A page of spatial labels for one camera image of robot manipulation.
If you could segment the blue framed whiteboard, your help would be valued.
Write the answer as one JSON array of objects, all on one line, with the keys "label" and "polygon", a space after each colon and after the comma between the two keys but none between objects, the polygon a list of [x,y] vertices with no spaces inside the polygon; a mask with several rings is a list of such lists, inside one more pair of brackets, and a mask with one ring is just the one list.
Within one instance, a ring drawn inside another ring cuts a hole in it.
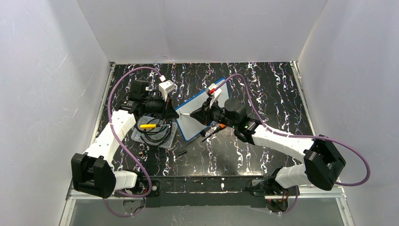
[{"label": "blue framed whiteboard", "polygon": [[180,115],[176,119],[176,123],[185,141],[192,140],[202,130],[216,122],[232,128],[237,127],[237,124],[231,120],[219,119],[227,114],[224,103],[231,97],[229,83],[225,78],[211,84],[210,88],[216,88],[219,85],[221,87],[216,91],[217,100],[212,103],[211,107],[209,107],[211,103],[211,98],[208,95],[209,89],[206,88],[176,108],[176,112]]}]

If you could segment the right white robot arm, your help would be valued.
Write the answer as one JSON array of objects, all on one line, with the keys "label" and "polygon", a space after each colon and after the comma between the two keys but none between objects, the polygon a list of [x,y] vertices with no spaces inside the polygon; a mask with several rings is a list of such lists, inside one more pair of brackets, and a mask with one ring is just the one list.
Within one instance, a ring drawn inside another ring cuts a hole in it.
[{"label": "right white robot arm", "polygon": [[234,129],[234,135],[242,142],[264,146],[297,159],[300,164],[275,170],[268,179],[268,187],[290,188],[312,184],[330,191],[346,161],[335,145],[323,137],[296,138],[279,130],[271,131],[247,114],[245,106],[237,99],[229,98],[224,107],[208,98],[190,117],[203,125],[212,122]]}]

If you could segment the black marker cap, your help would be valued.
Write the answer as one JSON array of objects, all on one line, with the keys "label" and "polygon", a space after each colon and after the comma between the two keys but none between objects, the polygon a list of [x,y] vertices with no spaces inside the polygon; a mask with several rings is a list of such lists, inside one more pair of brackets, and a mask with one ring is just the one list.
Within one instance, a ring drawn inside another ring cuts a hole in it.
[{"label": "black marker cap", "polygon": [[184,155],[184,154],[186,154],[186,153],[187,153],[186,150],[180,151],[179,154],[178,154],[178,156],[182,156],[182,155]]}]

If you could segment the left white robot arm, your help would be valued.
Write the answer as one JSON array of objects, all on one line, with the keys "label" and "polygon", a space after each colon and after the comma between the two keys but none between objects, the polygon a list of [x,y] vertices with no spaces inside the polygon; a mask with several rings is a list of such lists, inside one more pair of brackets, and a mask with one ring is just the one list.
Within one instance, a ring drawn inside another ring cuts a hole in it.
[{"label": "left white robot arm", "polygon": [[129,92],[118,99],[111,122],[105,126],[97,140],[84,153],[76,153],[72,157],[74,190],[108,198],[117,190],[135,187],[137,173],[112,170],[113,157],[120,142],[140,117],[153,114],[163,120],[178,118],[172,100],[168,97],[174,88],[171,80],[160,83],[158,89],[153,91],[148,81],[132,81]]}]

